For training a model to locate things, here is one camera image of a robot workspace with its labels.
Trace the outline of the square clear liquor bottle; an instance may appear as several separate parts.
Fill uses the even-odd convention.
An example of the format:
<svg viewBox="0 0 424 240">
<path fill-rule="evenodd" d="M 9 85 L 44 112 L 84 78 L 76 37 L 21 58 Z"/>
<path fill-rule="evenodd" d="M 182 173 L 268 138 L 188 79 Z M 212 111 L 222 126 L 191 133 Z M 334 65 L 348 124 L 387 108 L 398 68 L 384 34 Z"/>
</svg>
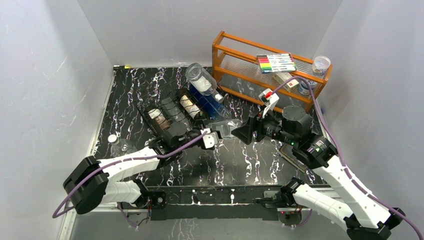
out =
<svg viewBox="0 0 424 240">
<path fill-rule="evenodd" d="M 221 139 L 234 139 L 236 136 L 232 134 L 232 130 L 239 128 L 242 125 L 240 119 L 227 119 L 218 122 L 211 122 L 206 125 L 212 131 L 219 132 Z"/>
</svg>

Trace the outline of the dark olive wine bottle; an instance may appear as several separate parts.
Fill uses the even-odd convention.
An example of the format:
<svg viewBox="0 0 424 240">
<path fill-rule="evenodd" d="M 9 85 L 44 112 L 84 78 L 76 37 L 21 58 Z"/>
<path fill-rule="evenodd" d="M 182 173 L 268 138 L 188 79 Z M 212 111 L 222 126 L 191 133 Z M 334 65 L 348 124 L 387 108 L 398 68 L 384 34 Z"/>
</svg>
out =
<svg viewBox="0 0 424 240">
<path fill-rule="evenodd" d="M 206 120 L 208 115 L 197 104 L 197 100 L 186 87 L 182 87 L 176 92 L 176 97 L 188 115 L 195 121 Z"/>
</svg>

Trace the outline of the clear plastic jar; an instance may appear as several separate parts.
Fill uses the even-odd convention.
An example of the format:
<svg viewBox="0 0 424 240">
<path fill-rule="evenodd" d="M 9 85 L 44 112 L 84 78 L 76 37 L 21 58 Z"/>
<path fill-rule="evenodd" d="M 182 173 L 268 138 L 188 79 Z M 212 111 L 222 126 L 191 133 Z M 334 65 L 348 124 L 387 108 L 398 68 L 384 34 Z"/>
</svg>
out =
<svg viewBox="0 0 424 240">
<path fill-rule="evenodd" d="M 316 77 L 324 77 L 331 66 L 331 60 L 323 55 L 316 56 L 311 65 L 312 73 Z"/>
</svg>

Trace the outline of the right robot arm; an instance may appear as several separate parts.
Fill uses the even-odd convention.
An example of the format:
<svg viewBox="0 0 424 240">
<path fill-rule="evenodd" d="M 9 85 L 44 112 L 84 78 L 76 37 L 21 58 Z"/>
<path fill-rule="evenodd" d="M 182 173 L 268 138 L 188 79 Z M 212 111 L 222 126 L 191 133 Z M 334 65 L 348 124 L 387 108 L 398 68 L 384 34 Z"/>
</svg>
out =
<svg viewBox="0 0 424 240">
<path fill-rule="evenodd" d="M 354 177 L 346 174 L 347 168 L 340 162 L 336 147 L 312 132 L 312 117 L 302 107 L 285 107 L 281 120 L 260 112 L 231 133 L 245 144 L 269 137 L 291 146 L 295 158 L 321 176 L 340 196 L 340 200 L 333 199 L 292 178 L 278 193 L 260 199 L 260 204 L 311 208 L 339 225 L 352 240 L 386 240 L 402 222 L 394 210 L 357 188 Z"/>
</svg>

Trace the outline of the coloured marker pen set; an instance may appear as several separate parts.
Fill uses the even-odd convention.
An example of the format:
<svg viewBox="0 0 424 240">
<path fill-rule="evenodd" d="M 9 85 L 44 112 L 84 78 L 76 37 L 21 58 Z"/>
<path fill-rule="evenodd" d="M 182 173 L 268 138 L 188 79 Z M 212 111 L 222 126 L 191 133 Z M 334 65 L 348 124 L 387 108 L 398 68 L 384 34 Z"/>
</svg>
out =
<svg viewBox="0 0 424 240">
<path fill-rule="evenodd" d="M 294 58 L 290 53 L 262 54 L 257 55 L 256 59 L 263 74 L 289 73 L 297 70 Z"/>
</svg>

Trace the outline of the large clear glass bottle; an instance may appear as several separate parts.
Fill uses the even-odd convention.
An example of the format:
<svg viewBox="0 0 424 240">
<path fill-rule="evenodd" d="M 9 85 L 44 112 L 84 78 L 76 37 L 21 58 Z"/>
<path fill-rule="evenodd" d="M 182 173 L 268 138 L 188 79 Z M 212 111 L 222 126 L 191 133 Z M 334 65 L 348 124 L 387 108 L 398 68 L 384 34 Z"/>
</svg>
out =
<svg viewBox="0 0 424 240">
<path fill-rule="evenodd" d="M 200 94 L 211 96 L 220 104 L 224 101 L 224 97 L 217 91 L 216 80 L 199 63 L 189 65 L 185 77 Z"/>
</svg>

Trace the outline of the orange wooden shelf rack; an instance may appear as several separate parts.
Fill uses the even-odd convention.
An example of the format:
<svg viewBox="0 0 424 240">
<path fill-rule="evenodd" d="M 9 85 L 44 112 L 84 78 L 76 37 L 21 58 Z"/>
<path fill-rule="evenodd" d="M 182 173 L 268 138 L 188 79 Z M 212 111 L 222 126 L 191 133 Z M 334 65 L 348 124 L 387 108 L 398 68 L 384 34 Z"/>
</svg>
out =
<svg viewBox="0 0 424 240">
<path fill-rule="evenodd" d="M 259 94 L 266 89 L 274 90 L 280 83 L 272 73 L 262 73 L 257 55 L 288 54 L 289 52 L 257 43 L 221 31 L 212 43 L 212 75 L 220 89 L 249 102 L 262 105 Z M 316 83 L 313 94 L 317 99 L 328 83 L 333 65 L 322 75 L 313 71 L 313 60 L 292 54 L 296 71 L 292 76 L 300 76 Z M 301 94 L 297 87 L 291 91 L 278 90 L 279 101 L 274 111 L 282 112 L 283 107 L 297 105 L 307 112 L 313 106 L 310 95 Z"/>
</svg>

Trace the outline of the blue glass bottle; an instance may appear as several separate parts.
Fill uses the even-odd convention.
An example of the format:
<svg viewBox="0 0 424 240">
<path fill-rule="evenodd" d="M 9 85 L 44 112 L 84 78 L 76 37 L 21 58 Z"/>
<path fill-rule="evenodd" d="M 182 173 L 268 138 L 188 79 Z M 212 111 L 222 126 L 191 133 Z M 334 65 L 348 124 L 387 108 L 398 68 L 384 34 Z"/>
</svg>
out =
<svg viewBox="0 0 424 240">
<path fill-rule="evenodd" d="M 217 102 L 211 95 L 202 95 L 193 85 L 188 90 L 212 122 L 230 120 L 232 118 L 230 111 L 222 103 Z"/>
</svg>

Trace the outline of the round clear glass bottle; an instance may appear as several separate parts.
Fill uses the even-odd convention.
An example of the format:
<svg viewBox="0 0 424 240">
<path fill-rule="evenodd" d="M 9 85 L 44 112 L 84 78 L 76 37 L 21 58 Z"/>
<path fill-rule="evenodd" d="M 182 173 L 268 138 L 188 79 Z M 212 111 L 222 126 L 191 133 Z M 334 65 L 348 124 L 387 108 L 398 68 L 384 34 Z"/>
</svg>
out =
<svg viewBox="0 0 424 240">
<path fill-rule="evenodd" d="M 111 144 L 110 153 L 113 158 L 132 154 L 137 151 L 136 147 L 128 139 L 119 138 L 115 134 L 109 135 L 107 141 Z"/>
</svg>

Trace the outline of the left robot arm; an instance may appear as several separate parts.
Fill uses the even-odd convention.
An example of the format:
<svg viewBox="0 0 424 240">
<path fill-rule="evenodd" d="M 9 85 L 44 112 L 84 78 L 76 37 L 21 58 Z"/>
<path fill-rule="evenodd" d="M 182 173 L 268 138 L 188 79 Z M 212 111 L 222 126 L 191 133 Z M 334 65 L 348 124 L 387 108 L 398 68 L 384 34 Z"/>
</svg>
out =
<svg viewBox="0 0 424 240">
<path fill-rule="evenodd" d="M 72 208 L 79 215 L 108 203 L 129 203 L 140 209 L 150 201 L 157 205 L 159 194 L 149 193 L 139 180 L 125 179 L 162 168 L 173 162 L 187 148 L 197 146 L 212 150 L 221 137 L 218 130 L 193 129 L 187 137 L 182 137 L 178 148 L 173 151 L 165 152 L 151 144 L 134 153 L 114 158 L 96 159 L 92 155 L 87 156 L 65 179 L 63 188 L 67 196 L 55 210 L 53 217 L 62 215 L 60 209 L 67 202 L 72 203 Z"/>
</svg>

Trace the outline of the brown book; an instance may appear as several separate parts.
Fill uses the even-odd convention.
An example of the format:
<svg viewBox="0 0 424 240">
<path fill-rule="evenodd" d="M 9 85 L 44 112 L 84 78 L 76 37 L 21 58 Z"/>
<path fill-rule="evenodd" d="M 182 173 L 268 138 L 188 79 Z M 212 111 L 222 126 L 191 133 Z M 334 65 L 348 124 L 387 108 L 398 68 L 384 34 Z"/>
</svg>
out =
<svg viewBox="0 0 424 240">
<path fill-rule="evenodd" d="M 297 168 L 300 172 L 305 173 L 308 167 L 300 162 L 292 153 L 293 147 L 288 145 L 287 143 L 283 143 L 282 146 L 278 150 L 278 154 L 288 161 L 291 165 Z"/>
</svg>

